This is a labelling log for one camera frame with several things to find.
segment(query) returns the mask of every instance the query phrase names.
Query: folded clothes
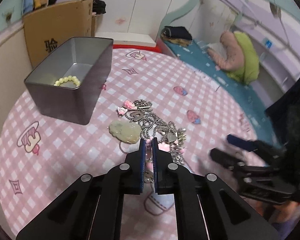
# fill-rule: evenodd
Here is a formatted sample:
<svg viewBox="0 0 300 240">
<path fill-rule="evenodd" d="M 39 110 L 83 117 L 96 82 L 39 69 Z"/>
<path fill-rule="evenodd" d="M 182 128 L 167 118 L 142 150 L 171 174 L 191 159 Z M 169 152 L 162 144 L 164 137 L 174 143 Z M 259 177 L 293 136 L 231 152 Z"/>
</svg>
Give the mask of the folded clothes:
<svg viewBox="0 0 300 240">
<path fill-rule="evenodd" d="M 165 26 L 164 29 L 162 30 L 162 34 L 167 38 L 192 41 L 191 34 L 183 26 L 178 26 L 178 27 Z"/>
<path fill-rule="evenodd" d="M 92 11 L 96 14 L 105 14 L 106 13 L 106 3 L 101 0 L 93 0 Z"/>
<path fill-rule="evenodd" d="M 184 40 L 184 39 L 167 38 L 166 36 L 163 35 L 163 33 L 161 34 L 161 39 L 163 39 L 165 41 L 169 41 L 174 44 L 178 44 L 183 47 L 189 46 L 192 42 L 192 41 L 188 41 L 188 40 Z"/>
</svg>

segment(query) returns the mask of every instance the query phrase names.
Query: pink stuffed toy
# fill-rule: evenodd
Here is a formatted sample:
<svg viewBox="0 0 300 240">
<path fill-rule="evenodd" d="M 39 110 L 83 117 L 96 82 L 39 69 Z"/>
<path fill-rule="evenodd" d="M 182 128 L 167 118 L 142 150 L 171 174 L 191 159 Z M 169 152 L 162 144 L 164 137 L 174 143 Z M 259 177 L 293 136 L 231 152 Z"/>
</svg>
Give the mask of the pink stuffed toy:
<svg viewBox="0 0 300 240">
<path fill-rule="evenodd" d="M 227 59 L 209 48 L 207 51 L 213 61 L 226 71 L 236 71 L 244 67 L 244 54 L 234 34 L 230 31 L 224 31 L 220 36 L 220 42 L 227 52 Z"/>
</svg>

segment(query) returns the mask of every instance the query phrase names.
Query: metal tin box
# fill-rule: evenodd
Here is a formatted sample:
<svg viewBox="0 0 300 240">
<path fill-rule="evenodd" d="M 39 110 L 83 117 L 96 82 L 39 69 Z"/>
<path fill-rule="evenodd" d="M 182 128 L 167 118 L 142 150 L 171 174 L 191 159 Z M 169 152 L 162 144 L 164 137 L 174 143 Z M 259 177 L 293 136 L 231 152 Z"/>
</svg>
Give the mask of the metal tin box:
<svg viewBox="0 0 300 240">
<path fill-rule="evenodd" d="M 56 48 L 25 79 L 41 114 L 86 125 L 111 71 L 113 40 L 74 37 Z M 76 76 L 81 85 L 56 80 Z"/>
</svg>

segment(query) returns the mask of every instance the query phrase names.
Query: blue label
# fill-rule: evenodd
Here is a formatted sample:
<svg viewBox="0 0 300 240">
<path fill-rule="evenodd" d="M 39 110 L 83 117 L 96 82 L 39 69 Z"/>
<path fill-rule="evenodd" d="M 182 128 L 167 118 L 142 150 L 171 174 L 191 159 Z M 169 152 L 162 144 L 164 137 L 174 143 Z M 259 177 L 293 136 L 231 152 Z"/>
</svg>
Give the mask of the blue label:
<svg viewBox="0 0 300 240">
<path fill-rule="evenodd" d="M 272 42 L 270 40 L 266 40 L 265 41 L 265 46 L 266 46 L 267 49 L 270 49 L 271 46 L 272 46 Z"/>
</svg>

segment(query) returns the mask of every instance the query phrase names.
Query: cartoon cake print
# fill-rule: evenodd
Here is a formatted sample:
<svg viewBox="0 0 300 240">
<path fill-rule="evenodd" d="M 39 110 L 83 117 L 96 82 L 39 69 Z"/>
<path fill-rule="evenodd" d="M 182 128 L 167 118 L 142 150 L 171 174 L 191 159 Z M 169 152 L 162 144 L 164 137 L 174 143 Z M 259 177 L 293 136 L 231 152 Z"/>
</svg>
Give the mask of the cartoon cake print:
<svg viewBox="0 0 300 240">
<path fill-rule="evenodd" d="M 41 140 L 40 134 L 37 132 L 39 122 L 36 121 L 32 123 L 25 131 L 20 135 L 17 145 L 19 147 L 24 147 L 27 153 L 33 152 L 33 154 L 39 154 L 38 142 Z"/>
<path fill-rule="evenodd" d="M 147 60 L 146 56 L 143 55 L 140 50 L 134 50 L 126 55 L 126 57 L 133 57 L 135 59 Z"/>
</svg>

